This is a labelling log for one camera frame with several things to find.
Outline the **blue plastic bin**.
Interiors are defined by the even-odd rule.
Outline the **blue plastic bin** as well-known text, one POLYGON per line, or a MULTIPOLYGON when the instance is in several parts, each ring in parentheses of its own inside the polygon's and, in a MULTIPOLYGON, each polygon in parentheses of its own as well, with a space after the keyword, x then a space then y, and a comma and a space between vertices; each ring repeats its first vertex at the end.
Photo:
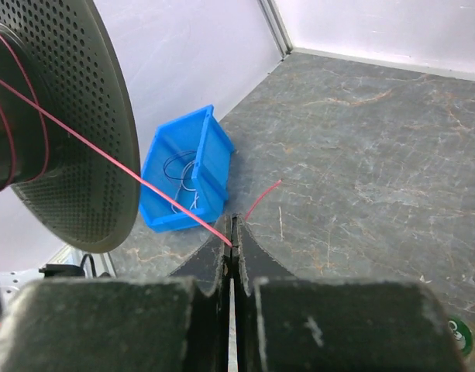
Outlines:
POLYGON ((234 146, 214 117, 214 106, 160 126, 141 177, 207 223, 229 199, 227 183, 234 146))

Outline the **grey filament spool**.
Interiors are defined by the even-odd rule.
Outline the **grey filament spool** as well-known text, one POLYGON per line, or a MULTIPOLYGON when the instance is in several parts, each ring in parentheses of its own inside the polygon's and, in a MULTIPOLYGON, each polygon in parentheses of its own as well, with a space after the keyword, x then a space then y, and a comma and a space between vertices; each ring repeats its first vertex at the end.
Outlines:
POLYGON ((92 1, 0 1, 0 192, 55 236, 107 253, 139 203, 128 90, 92 1))

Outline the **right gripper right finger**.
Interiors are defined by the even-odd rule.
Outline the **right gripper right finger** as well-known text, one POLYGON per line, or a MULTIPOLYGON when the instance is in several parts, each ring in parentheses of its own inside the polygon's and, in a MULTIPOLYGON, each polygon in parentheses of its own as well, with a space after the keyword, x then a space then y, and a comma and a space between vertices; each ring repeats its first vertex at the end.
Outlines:
POLYGON ((417 281, 301 279, 232 218, 241 371, 463 371, 437 297, 417 281))

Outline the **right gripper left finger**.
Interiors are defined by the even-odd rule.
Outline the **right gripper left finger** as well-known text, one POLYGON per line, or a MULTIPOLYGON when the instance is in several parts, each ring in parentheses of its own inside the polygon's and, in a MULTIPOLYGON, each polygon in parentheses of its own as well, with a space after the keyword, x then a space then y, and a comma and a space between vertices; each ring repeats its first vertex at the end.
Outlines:
POLYGON ((153 281, 53 277, 24 286, 0 327, 0 371, 225 371, 231 222, 153 281))

